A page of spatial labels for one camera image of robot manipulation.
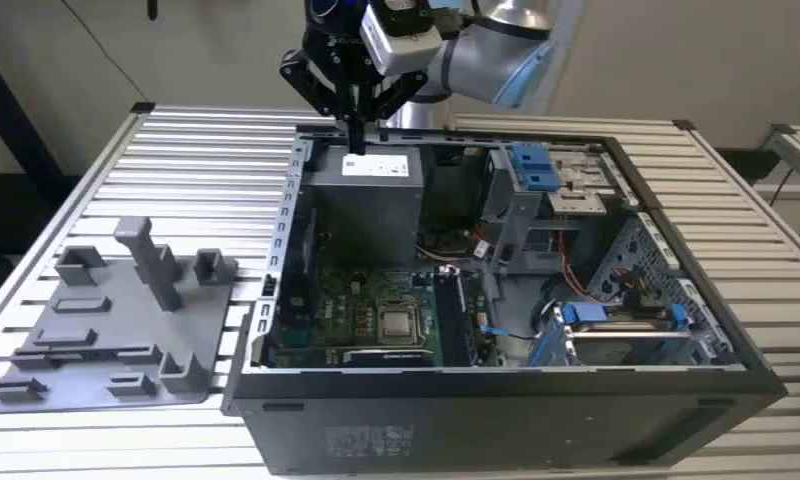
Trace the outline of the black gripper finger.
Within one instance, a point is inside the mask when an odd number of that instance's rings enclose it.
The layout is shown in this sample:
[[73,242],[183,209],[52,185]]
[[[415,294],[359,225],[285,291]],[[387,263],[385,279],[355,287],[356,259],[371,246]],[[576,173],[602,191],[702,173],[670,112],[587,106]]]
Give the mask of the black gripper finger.
[[315,111],[335,117],[339,127],[345,129],[348,151],[357,153],[359,115],[343,63],[331,60],[327,65],[320,65],[304,49],[288,50],[279,73]]
[[365,127],[377,120],[387,120],[412,99],[428,81],[425,72],[408,72],[379,94],[376,87],[383,77],[359,86],[357,93],[357,152],[365,152]]

